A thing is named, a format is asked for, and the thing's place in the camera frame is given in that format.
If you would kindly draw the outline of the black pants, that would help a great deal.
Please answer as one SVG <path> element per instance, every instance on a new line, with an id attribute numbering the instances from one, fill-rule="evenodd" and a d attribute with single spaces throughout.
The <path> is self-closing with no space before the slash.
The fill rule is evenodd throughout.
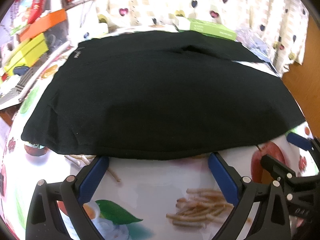
<path id="1" fill-rule="evenodd" d="M 265 143 L 305 121 L 241 43 L 194 31 L 81 42 L 21 138 L 58 154 L 170 160 Z"/>

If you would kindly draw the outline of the wooden cabinet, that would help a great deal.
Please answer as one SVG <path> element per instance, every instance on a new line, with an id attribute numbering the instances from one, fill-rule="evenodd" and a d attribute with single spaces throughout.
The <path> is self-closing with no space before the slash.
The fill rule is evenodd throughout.
<path id="1" fill-rule="evenodd" d="M 294 63 L 283 82 L 300 105 L 313 135 L 319 137 L 319 28 L 309 17 L 303 64 Z"/>

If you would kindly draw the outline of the fruit print tablecloth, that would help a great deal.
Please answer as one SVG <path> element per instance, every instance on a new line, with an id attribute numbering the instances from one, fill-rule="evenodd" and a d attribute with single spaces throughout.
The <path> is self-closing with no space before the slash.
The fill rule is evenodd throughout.
<path id="1" fill-rule="evenodd" d="M 83 208 L 103 239 L 214 239 L 233 209 L 209 169 L 208 158 L 214 152 L 240 176 L 259 184 L 275 181 L 260 163 L 266 154 L 295 171 L 297 177 L 319 174 L 311 154 L 286 139 L 290 132 L 314 139 L 306 120 L 262 144 L 170 160 L 58 154 L 46 146 L 23 141 L 25 124 L 42 94 L 79 44 L 69 46 L 40 73 L 9 130 L 1 154 L 1 222 L 11 238 L 26 239 L 29 207 L 38 181 L 59 183 L 70 175 L 76 176 L 96 156 L 108 157 L 109 166 Z M 261 59 L 250 67 L 279 77 Z M 57 205 L 71 239 L 80 239 L 64 203 L 58 201 Z M 237 239 L 246 239 L 258 207 L 258 202 L 253 204 Z M 289 214 L 289 220 L 291 239 L 319 239 L 319 217 Z"/>

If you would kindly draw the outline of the heart pattern curtain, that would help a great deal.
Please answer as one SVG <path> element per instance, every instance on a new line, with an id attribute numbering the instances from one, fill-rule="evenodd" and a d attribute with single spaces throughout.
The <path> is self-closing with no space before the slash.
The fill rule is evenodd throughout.
<path id="1" fill-rule="evenodd" d="M 279 73 L 303 63 L 309 12 L 301 0 L 96 0 L 109 25 L 173 24 L 176 17 L 224 25 L 247 47 L 262 42 Z"/>

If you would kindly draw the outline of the green white box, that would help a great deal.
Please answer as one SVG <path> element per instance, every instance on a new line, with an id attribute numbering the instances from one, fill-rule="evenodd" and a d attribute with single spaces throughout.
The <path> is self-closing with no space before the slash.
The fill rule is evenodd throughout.
<path id="1" fill-rule="evenodd" d="M 185 18 L 177 16 L 174 19 L 174 25 L 179 31 L 196 31 L 204 35 L 220 37 L 228 40 L 236 40 L 236 32 L 226 28 L 222 24 L 197 20 L 194 18 Z"/>

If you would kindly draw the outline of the yellow green box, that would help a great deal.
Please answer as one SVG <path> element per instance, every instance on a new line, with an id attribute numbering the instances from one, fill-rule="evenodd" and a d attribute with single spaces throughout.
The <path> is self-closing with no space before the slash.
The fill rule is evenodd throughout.
<path id="1" fill-rule="evenodd" d="M 16 67 L 32 67 L 48 50 L 44 33 L 28 38 L 21 42 L 4 61 L 3 72 L 11 76 Z"/>

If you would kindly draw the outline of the dark storage box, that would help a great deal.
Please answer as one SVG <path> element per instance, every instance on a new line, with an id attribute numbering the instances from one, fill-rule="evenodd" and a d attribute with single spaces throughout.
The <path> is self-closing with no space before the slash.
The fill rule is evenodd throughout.
<path id="1" fill-rule="evenodd" d="M 51 55 L 61 45 L 67 42 L 68 22 L 67 20 L 58 23 L 57 25 L 42 32 L 46 45 L 48 47 L 47 54 Z"/>

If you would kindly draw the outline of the orange box lid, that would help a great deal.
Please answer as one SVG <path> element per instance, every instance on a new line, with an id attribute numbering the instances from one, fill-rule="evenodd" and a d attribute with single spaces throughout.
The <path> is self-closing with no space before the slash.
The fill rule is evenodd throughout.
<path id="1" fill-rule="evenodd" d="M 44 33 L 51 27 L 67 20 L 65 9 L 51 12 L 44 17 L 38 18 L 34 23 L 28 24 L 22 32 L 18 35 L 21 42 L 24 40 L 34 38 L 40 33 Z"/>

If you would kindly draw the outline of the red snack package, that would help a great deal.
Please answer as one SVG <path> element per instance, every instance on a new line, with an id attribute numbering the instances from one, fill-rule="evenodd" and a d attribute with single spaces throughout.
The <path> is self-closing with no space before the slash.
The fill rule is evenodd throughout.
<path id="1" fill-rule="evenodd" d="M 27 20 L 27 24 L 34 23 L 37 20 L 37 18 L 41 16 L 45 5 L 46 5 L 46 0 L 33 0 L 29 17 Z"/>

